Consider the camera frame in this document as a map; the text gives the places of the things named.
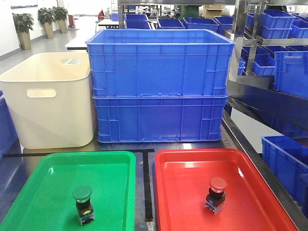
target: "green tray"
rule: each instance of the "green tray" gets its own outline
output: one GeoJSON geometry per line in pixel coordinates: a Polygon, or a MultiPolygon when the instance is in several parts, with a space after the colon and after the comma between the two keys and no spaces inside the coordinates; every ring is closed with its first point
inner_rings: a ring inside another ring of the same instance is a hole
{"type": "Polygon", "coordinates": [[[129,152],[50,154],[39,162],[1,231],[133,231],[135,155],[129,152]],[[89,185],[95,220],[80,225],[72,196],[89,185]]]}

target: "potted plant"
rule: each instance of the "potted plant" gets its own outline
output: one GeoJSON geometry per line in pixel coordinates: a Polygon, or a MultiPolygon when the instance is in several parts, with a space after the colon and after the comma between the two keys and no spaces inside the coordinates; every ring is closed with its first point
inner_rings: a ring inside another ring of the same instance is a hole
{"type": "Polygon", "coordinates": [[[34,19],[29,13],[13,13],[15,30],[22,50],[31,49],[29,30],[33,30],[34,19]]]}
{"type": "Polygon", "coordinates": [[[43,25],[46,38],[53,38],[52,22],[54,22],[53,11],[51,8],[40,8],[38,10],[38,20],[43,25]]]}
{"type": "Polygon", "coordinates": [[[54,19],[58,21],[60,33],[66,33],[66,18],[67,18],[67,9],[64,7],[55,7],[53,6],[54,19]]]}

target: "white plastic bin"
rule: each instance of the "white plastic bin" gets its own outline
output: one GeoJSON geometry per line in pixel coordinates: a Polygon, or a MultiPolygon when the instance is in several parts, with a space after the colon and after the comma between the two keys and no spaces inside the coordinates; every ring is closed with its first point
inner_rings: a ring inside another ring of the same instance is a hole
{"type": "Polygon", "coordinates": [[[0,75],[20,144],[80,147],[94,134],[90,63],[85,52],[41,53],[0,75]]]}

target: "bin handle hole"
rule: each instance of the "bin handle hole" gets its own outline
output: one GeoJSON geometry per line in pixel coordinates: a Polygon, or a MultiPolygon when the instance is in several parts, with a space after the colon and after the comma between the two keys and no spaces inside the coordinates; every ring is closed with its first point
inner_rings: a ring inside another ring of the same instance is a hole
{"type": "Polygon", "coordinates": [[[57,94],[55,89],[28,89],[29,98],[53,98],[57,94]]]}
{"type": "Polygon", "coordinates": [[[80,64],[80,59],[62,59],[61,63],[63,65],[72,65],[72,64],[80,64]]]}

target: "small blue bin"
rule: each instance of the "small blue bin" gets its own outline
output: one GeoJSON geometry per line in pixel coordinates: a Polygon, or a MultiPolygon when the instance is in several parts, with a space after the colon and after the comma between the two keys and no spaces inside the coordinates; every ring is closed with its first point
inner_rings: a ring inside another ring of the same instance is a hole
{"type": "Polygon", "coordinates": [[[287,39],[292,28],[289,29],[270,29],[265,26],[261,27],[260,36],[264,39],[287,39]]]}
{"type": "Polygon", "coordinates": [[[288,51],[308,51],[308,46],[286,46],[285,47],[288,51]]]}
{"type": "Polygon", "coordinates": [[[292,15],[295,16],[296,18],[300,19],[300,20],[308,22],[308,18],[304,18],[302,16],[299,16],[299,13],[293,13],[292,15]]]}
{"type": "Polygon", "coordinates": [[[126,20],[126,28],[145,29],[145,30],[152,29],[148,21],[142,21],[142,20],[126,20]]]}
{"type": "Polygon", "coordinates": [[[308,173],[308,148],[286,136],[262,137],[262,146],[265,163],[289,194],[302,205],[305,184],[300,176],[308,173]]]}
{"type": "Polygon", "coordinates": [[[286,48],[282,46],[263,46],[263,49],[266,50],[273,59],[275,58],[276,52],[288,51],[286,48]]]}
{"type": "Polygon", "coordinates": [[[295,16],[279,10],[265,10],[260,16],[260,23],[263,27],[268,29],[288,29],[295,16]]]}
{"type": "Polygon", "coordinates": [[[274,89],[308,99],[308,51],[277,52],[274,89]]]}
{"type": "Polygon", "coordinates": [[[157,29],[185,29],[179,19],[158,19],[157,29]]]}
{"type": "Polygon", "coordinates": [[[247,14],[247,19],[246,19],[246,25],[249,27],[249,28],[253,28],[254,27],[254,24],[255,24],[255,17],[254,17],[254,13],[248,13],[247,14]]]}
{"type": "Polygon", "coordinates": [[[0,158],[8,152],[17,139],[14,124],[6,105],[2,91],[0,92],[0,158]]]}
{"type": "Polygon", "coordinates": [[[119,14],[118,13],[111,13],[110,19],[111,19],[111,21],[119,21],[119,14]]]}
{"type": "Polygon", "coordinates": [[[211,30],[108,29],[86,44],[95,97],[226,94],[234,42],[211,30]]]}
{"type": "Polygon", "coordinates": [[[214,17],[219,24],[218,33],[224,35],[225,30],[231,30],[233,25],[233,17],[214,17]]]}
{"type": "Polygon", "coordinates": [[[296,39],[308,38],[308,22],[302,20],[294,20],[291,27],[292,31],[290,32],[290,37],[296,39]]]}
{"type": "Polygon", "coordinates": [[[211,18],[183,18],[186,29],[208,29],[217,32],[218,23],[211,18]]]}
{"type": "Polygon", "coordinates": [[[272,76],[275,70],[275,60],[267,54],[259,54],[255,57],[253,71],[258,76],[272,76]]]}
{"type": "Polygon", "coordinates": [[[98,141],[220,140],[220,125],[227,97],[94,97],[98,141]]]}
{"type": "Polygon", "coordinates": [[[149,20],[146,14],[126,14],[125,19],[126,20],[142,20],[142,21],[149,20]]]}

